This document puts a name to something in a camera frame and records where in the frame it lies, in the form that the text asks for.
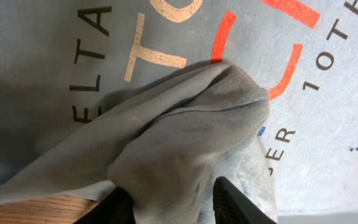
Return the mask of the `light blue printed t-shirt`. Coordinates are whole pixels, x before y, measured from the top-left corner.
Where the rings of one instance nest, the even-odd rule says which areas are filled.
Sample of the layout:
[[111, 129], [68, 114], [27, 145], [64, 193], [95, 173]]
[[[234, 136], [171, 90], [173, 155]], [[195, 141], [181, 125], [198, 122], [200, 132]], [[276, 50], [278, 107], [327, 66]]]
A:
[[358, 0], [0, 1], [0, 205], [358, 223]]

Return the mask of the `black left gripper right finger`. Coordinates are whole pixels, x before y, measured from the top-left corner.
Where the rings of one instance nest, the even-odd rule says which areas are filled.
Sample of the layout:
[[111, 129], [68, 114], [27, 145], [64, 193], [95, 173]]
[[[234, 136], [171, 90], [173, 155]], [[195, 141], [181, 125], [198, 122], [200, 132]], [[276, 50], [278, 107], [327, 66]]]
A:
[[216, 224], [277, 224], [225, 177], [215, 180], [213, 210]]

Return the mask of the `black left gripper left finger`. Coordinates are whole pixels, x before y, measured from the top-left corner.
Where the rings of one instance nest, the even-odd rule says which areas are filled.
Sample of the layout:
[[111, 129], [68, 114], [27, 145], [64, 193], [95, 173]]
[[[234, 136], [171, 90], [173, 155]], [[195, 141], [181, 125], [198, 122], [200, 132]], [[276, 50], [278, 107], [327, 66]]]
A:
[[133, 200], [117, 187], [73, 224], [135, 224]]

